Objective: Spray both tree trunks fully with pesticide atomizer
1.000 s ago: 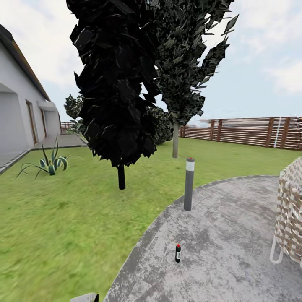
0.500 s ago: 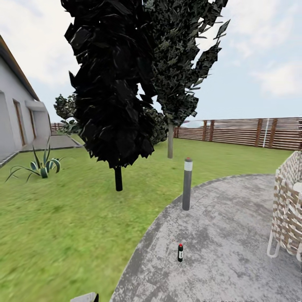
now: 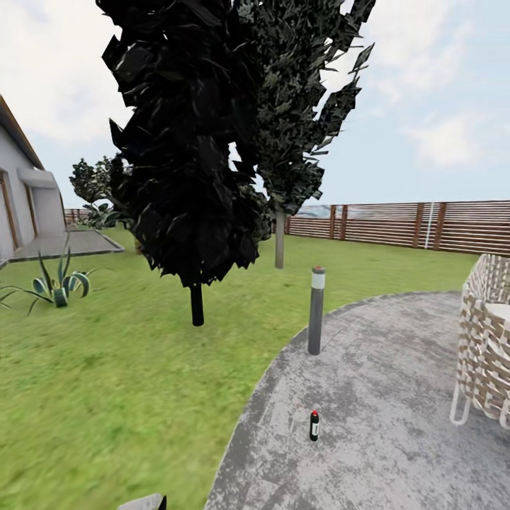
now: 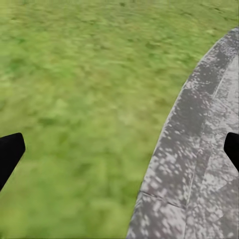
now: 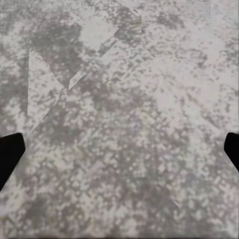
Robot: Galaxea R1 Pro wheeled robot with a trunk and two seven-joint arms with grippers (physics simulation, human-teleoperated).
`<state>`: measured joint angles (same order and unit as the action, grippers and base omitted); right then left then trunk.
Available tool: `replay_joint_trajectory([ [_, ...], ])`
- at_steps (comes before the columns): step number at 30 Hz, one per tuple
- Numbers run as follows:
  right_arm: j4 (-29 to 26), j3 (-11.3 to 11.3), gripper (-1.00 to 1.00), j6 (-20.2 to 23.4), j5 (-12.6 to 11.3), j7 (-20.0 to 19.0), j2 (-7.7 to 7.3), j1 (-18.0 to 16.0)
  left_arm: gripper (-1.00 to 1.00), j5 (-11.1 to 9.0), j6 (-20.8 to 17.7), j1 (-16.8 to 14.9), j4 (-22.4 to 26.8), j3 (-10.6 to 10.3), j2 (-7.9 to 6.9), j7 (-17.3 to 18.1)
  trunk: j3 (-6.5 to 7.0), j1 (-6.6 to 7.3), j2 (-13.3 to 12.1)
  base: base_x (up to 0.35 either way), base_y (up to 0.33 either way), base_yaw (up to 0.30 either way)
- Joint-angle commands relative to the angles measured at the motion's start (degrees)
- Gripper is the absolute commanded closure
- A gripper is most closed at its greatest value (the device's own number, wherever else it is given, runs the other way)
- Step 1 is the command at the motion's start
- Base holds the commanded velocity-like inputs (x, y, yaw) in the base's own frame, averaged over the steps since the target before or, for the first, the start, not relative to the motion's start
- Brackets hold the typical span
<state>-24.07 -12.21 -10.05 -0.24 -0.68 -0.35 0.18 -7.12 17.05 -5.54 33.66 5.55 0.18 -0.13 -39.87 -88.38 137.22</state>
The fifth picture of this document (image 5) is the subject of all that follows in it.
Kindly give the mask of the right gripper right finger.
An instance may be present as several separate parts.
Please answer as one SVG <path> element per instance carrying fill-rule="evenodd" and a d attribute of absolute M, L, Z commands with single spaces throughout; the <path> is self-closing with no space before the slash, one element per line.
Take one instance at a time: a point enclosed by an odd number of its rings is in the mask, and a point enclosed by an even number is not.
<path fill-rule="evenodd" d="M 239 172 L 239 134 L 232 132 L 227 134 L 224 151 Z"/>

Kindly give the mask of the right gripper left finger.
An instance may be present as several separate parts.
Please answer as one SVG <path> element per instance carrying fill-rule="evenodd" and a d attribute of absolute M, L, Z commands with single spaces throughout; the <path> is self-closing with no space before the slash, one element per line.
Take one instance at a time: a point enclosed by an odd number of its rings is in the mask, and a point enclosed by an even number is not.
<path fill-rule="evenodd" d="M 25 152 L 20 132 L 0 138 L 0 191 Z"/>

